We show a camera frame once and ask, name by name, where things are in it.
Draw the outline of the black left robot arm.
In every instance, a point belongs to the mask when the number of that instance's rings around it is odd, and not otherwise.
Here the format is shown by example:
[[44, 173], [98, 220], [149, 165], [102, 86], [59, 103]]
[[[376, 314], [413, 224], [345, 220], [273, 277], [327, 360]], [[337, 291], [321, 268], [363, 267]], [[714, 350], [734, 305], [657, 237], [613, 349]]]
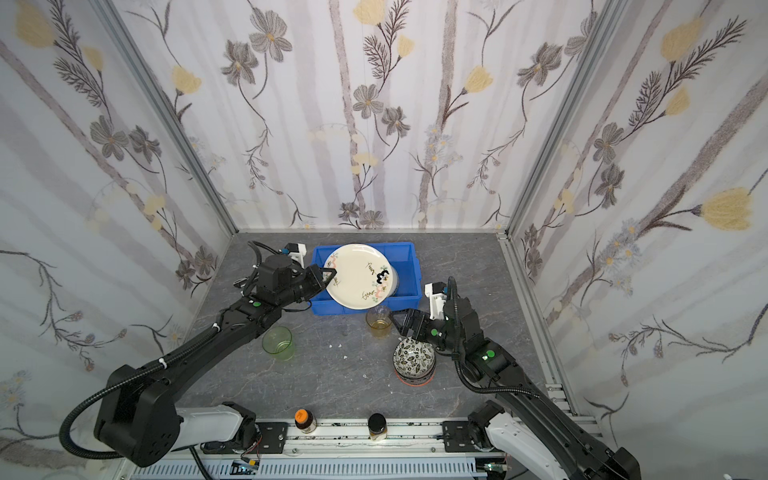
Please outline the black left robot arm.
[[259, 258], [240, 298], [210, 327], [139, 368], [118, 368], [102, 390], [75, 406], [61, 424], [61, 446], [80, 458], [126, 458], [139, 467], [210, 442], [252, 449], [263, 435], [250, 410], [233, 402], [190, 409], [176, 403], [215, 365], [266, 333], [288, 306], [325, 291], [335, 275], [333, 268], [303, 266], [283, 253]]

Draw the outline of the cream floral plate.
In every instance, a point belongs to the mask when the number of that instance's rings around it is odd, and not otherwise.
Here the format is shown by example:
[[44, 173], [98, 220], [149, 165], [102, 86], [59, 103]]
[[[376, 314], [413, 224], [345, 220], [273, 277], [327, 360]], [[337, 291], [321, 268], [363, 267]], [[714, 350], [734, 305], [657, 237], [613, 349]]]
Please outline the cream floral plate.
[[399, 275], [386, 256], [365, 244], [348, 244], [334, 250], [323, 264], [336, 275], [327, 291], [341, 306], [367, 310], [394, 295]]

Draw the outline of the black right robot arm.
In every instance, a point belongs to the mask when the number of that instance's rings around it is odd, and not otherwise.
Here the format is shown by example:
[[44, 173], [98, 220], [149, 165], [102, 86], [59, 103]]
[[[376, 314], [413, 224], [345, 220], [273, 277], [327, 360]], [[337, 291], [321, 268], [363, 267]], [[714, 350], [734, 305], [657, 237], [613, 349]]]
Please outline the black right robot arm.
[[487, 337], [470, 301], [451, 295], [443, 317], [415, 309], [393, 313], [405, 337], [448, 353], [461, 383], [498, 401], [468, 417], [477, 442], [513, 457], [540, 479], [639, 479], [625, 448], [609, 448], [577, 424], [530, 380], [504, 347]]

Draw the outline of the black white patterned bowl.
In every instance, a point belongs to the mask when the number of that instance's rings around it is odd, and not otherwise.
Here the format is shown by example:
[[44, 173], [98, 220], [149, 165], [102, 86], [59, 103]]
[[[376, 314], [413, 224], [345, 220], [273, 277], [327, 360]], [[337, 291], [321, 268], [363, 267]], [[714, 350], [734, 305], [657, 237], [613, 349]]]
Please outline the black white patterned bowl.
[[393, 353], [395, 372], [410, 378], [417, 378], [434, 372], [436, 365], [435, 348], [426, 342], [403, 338]]

